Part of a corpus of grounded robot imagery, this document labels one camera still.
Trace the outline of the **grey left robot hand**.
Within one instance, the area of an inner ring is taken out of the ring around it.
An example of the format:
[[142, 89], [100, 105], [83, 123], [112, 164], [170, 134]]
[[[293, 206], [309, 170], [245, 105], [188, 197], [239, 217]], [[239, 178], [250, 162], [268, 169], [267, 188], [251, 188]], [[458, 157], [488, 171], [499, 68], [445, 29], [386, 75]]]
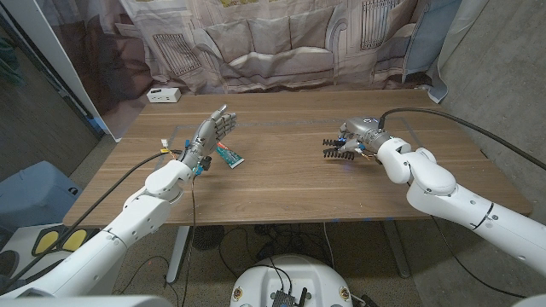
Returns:
[[235, 113], [226, 113], [227, 106], [222, 105], [205, 119], [190, 139], [188, 147], [177, 160], [190, 169], [196, 167], [206, 156], [216, 150], [218, 142], [226, 137], [236, 125]]

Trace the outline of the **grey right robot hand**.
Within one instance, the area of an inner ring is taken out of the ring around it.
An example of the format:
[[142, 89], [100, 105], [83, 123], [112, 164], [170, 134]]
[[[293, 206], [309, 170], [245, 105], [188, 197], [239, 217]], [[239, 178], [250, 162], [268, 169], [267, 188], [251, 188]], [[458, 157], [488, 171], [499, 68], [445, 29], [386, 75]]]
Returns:
[[366, 150], [373, 154], [392, 136], [379, 128], [379, 121], [370, 117], [350, 118], [340, 127], [338, 138], [346, 142], [339, 148], [341, 153]]

